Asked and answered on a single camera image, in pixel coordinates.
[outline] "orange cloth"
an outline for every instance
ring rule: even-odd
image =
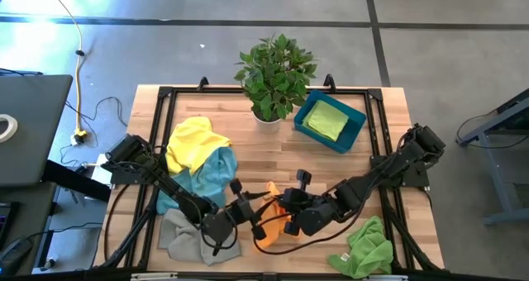
[[[275,187],[274,182],[268,182],[266,184],[266,191],[270,191],[270,193],[263,196],[263,202],[261,203],[262,207],[267,202],[270,202],[270,200],[274,199],[274,195],[280,194],[280,191]],[[277,202],[272,202],[272,204],[270,204],[266,208],[266,210],[264,210],[262,220],[260,222],[263,222],[266,219],[269,219],[271,217],[278,216],[284,213],[285,213],[285,210],[282,207],[280,207]],[[282,217],[276,220],[266,222],[263,225],[264,232],[266,233],[266,238],[264,238],[261,241],[257,241],[257,243],[259,244],[259,247],[266,248],[272,245],[279,238],[279,235],[284,232],[284,224],[289,220],[290,220],[290,216]]]

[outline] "light blue cloth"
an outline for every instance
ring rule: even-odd
[[[224,189],[226,184],[235,178],[236,171],[237,159],[233,150],[230,147],[220,147],[207,157],[206,162],[200,169],[197,169],[193,176],[189,174],[189,169],[184,169],[173,176],[173,180],[190,193],[210,198],[219,208],[222,208],[226,205]],[[179,205],[160,191],[156,211],[159,215],[164,215],[169,208],[178,209]]]

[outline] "concrete floor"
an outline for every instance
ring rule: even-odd
[[[366,0],[63,1],[81,17],[369,21]],[[529,23],[526,0],[374,0],[374,4],[379,21],[385,22]],[[63,16],[64,11],[55,0],[2,0],[0,14]],[[198,83],[204,75],[211,83],[233,83],[238,52],[248,50],[258,37],[280,32],[314,52],[320,80],[332,73],[342,86],[381,85],[370,28],[82,25],[81,29],[88,52],[81,72],[83,112],[89,115],[100,99],[116,96],[127,119],[139,83]],[[73,74],[78,37],[72,25],[4,22],[0,32],[1,67]],[[446,268],[529,279],[529,224],[483,225],[482,216],[500,211],[492,180],[479,149],[463,150],[453,142],[462,121],[490,111],[529,86],[529,31],[383,29],[380,34],[391,85],[405,88],[412,119],[431,126],[447,144],[446,155],[429,171]],[[75,101],[74,92],[69,100]],[[125,131],[117,121],[114,102],[100,107],[92,126],[99,147],[73,148],[67,159],[94,161]],[[66,109],[52,160],[58,160],[58,150],[69,143],[73,129],[74,113]],[[63,224],[71,225],[66,219]],[[95,236],[83,232],[79,237],[95,241]],[[82,249],[93,250],[89,246]],[[89,266],[88,260],[68,261],[73,263],[67,268]]]

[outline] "gray cloth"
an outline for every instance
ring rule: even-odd
[[[206,236],[208,243],[214,241]],[[223,245],[233,242],[231,234]],[[237,241],[228,250],[220,250],[213,256],[213,248],[204,243],[200,231],[186,220],[180,210],[169,209],[162,219],[158,248],[166,249],[173,260],[200,262],[207,265],[217,264],[241,255],[241,247]]]

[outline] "white pot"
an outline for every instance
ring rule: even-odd
[[[276,121],[272,122],[266,122],[261,121],[253,112],[255,122],[257,123],[257,131],[265,134],[271,134],[279,131],[279,128],[281,127],[281,118],[277,119]]]

